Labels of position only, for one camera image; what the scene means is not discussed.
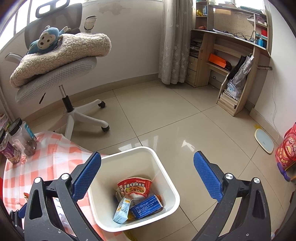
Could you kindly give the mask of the yellow snack wrapper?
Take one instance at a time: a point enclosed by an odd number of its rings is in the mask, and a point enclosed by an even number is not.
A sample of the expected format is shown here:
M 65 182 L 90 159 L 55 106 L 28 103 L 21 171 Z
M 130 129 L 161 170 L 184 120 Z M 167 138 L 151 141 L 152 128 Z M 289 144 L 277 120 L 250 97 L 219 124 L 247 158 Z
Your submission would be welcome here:
M 131 211 L 128 212 L 127 219 L 128 220 L 135 220 L 135 217 L 134 217 L 134 215 L 132 214 Z

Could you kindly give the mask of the white paper ball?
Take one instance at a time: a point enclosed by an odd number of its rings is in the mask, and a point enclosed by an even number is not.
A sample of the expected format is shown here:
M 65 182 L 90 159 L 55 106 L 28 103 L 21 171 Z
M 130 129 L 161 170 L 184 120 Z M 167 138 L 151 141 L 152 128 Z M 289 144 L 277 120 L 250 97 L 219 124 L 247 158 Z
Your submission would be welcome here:
M 75 233 L 73 232 L 73 229 L 71 228 L 67 218 L 66 218 L 66 215 L 63 211 L 63 208 L 61 206 L 61 203 L 60 203 L 60 200 L 58 198 L 53 198 L 53 202 L 54 202 L 54 205 L 55 205 L 55 208 L 56 208 L 56 211 L 58 213 L 58 216 L 60 218 L 60 221 L 65 229 L 65 231 L 67 233 L 69 233 L 70 235 L 73 235 L 73 236 L 76 236 Z

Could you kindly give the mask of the beige fleece blanket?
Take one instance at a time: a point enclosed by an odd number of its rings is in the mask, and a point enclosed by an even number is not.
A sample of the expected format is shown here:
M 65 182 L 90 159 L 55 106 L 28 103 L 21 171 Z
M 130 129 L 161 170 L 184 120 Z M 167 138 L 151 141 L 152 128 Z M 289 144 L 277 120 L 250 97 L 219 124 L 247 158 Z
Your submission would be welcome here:
M 86 57 L 104 57 L 111 51 L 111 40 L 106 34 L 64 34 L 58 47 L 51 52 L 26 54 L 10 76 L 10 84 L 21 88 L 36 75 L 46 74 L 63 65 Z

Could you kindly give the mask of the nut jar purple label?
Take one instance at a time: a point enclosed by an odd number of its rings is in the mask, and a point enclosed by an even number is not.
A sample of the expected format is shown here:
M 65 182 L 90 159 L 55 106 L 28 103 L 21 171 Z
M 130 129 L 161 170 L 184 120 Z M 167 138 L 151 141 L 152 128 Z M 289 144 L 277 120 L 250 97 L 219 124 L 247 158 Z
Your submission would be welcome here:
M 12 163 L 16 164 L 21 159 L 21 151 L 13 144 L 10 134 L 5 130 L 1 129 L 1 153 Z

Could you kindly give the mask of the light blue drink carton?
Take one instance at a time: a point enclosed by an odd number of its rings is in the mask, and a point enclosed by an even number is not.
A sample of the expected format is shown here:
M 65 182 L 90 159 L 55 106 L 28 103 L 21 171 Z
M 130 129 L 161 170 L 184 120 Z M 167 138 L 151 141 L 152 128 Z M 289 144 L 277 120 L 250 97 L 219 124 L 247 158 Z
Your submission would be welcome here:
M 128 213 L 130 210 L 131 202 L 132 198 L 129 195 L 126 195 L 121 199 L 114 214 L 113 221 L 119 224 L 123 224 L 128 220 Z

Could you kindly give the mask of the red white checkered tablecloth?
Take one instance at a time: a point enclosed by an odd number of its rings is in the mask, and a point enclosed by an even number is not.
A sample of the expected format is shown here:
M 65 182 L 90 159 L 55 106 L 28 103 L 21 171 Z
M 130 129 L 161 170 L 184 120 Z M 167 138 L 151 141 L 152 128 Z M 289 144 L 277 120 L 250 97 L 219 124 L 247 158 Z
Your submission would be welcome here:
M 22 155 L 16 164 L 6 161 L 3 203 L 8 212 L 20 209 L 27 202 L 24 194 L 30 192 L 35 178 L 48 181 L 58 179 L 64 173 L 70 174 L 92 154 L 60 133 L 46 131 L 36 137 L 38 145 L 33 156 Z

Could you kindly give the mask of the right lace curtain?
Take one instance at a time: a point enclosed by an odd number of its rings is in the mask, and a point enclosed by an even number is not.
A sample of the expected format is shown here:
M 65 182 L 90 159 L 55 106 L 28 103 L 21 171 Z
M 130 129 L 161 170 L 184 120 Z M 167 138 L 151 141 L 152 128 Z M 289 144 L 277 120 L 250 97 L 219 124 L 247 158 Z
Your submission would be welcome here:
M 189 0 L 163 1 L 159 79 L 165 85 L 185 81 L 190 52 L 192 10 L 193 2 Z

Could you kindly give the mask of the red cartoon bag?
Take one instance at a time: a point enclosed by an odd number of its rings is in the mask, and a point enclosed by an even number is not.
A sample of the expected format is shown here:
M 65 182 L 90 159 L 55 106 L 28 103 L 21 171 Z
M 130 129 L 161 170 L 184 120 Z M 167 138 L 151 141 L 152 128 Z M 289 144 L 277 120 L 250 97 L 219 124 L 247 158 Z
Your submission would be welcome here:
M 275 152 L 277 167 L 284 179 L 288 182 L 292 181 L 287 174 L 287 170 L 295 164 L 295 123 L 285 133 L 283 141 Z

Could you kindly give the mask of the white trash bin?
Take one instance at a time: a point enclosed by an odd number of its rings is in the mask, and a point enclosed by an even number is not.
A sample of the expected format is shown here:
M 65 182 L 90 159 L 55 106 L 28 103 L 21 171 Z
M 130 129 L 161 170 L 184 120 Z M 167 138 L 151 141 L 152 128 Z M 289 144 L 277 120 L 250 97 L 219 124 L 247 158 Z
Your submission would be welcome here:
M 113 220 L 117 210 L 115 194 L 127 193 L 140 203 L 156 195 L 162 208 L 141 219 L 119 224 Z M 156 222 L 173 214 L 179 207 L 180 195 L 156 152 L 149 147 L 136 147 L 102 158 L 101 167 L 88 189 L 96 224 L 107 232 L 121 232 Z

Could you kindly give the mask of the clear jar with nuts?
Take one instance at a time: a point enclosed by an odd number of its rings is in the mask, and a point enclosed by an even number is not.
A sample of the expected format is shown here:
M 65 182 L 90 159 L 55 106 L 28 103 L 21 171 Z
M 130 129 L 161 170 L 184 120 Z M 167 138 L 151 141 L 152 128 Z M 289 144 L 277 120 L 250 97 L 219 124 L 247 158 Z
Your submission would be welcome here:
M 13 121 L 8 128 L 11 140 L 15 146 L 27 157 L 33 156 L 37 149 L 37 138 L 28 126 L 28 124 L 21 118 Z

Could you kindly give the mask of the grey office chair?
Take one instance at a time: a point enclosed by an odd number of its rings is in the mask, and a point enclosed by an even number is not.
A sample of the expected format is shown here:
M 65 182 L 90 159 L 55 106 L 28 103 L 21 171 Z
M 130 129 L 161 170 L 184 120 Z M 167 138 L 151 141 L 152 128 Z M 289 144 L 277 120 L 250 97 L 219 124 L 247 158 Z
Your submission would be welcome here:
M 36 10 L 37 20 L 25 28 L 27 54 L 21 57 L 9 53 L 6 61 L 18 64 L 10 76 L 10 84 L 18 89 L 16 102 L 23 104 L 48 89 L 59 87 L 67 112 L 52 127 L 51 131 L 65 126 L 65 137 L 70 139 L 75 122 L 100 126 L 109 131 L 109 124 L 85 113 L 105 102 L 96 99 L 88 104 L 74 107 L 65 93 L 62 83 L 89 73 L 97 65 L 97 58 L 106 56 L 111 50 L 111 41 L 105 34 L 92 34 L 97 17 L 88 16 L 84 30 L 79 29 L 82 20 L 82 4 L 61 6 L 50 1 Z

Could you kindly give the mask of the wooden desk shelf unit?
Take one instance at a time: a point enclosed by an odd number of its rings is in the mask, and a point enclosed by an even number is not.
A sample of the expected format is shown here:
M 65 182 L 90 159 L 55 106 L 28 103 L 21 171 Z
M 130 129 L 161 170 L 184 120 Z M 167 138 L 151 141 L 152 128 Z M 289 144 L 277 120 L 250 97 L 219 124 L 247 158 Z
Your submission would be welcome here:
M 258 53 L 270 57 L 271 29 L 265 11 L 237 7 L 235 1 L 217 4 L 215 1 L 193 1 L 191 48 L 186 83 L 205 86 L 210 72 L 228 75 L 230 70 L 209 61 L 216 54 L 235 66 L 241 56 Z

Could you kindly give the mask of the orange box on desk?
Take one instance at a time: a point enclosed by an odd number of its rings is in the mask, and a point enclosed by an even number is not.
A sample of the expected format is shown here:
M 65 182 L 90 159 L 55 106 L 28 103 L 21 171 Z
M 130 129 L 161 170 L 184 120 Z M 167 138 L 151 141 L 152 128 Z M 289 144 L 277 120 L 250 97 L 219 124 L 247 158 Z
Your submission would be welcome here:
M 221 68 L 226 69 L 228 71 L 232 70 L 232 65 L 229 61 L 227 61 L 215 54 L 210 54 L 208 61 L 213 64 L 216 64 L 216 65 L 220 66 Z

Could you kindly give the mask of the blue milk carton box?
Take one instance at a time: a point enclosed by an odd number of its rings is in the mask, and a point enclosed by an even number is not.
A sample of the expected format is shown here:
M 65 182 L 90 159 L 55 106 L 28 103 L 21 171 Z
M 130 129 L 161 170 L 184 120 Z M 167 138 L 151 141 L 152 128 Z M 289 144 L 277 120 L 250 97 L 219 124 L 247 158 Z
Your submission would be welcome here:
M 163 205 L 157 195 L 152 195 L 130 209 L 135 219 L 142 219 L 163 209 Z

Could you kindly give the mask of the blue monkey plush toy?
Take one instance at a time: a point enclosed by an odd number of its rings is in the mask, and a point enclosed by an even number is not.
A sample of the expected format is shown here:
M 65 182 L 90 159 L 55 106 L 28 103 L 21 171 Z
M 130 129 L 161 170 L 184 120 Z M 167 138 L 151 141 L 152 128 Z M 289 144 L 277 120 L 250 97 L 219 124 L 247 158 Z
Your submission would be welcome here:
M 45 54 L 54 50 L 63 34 L 71 31 L 71 28 L 65 26 L 62 30 L 56 27 L 47 26 L 41 33 L 39 39 L 32 42 L 29 46 L 27 54 Z

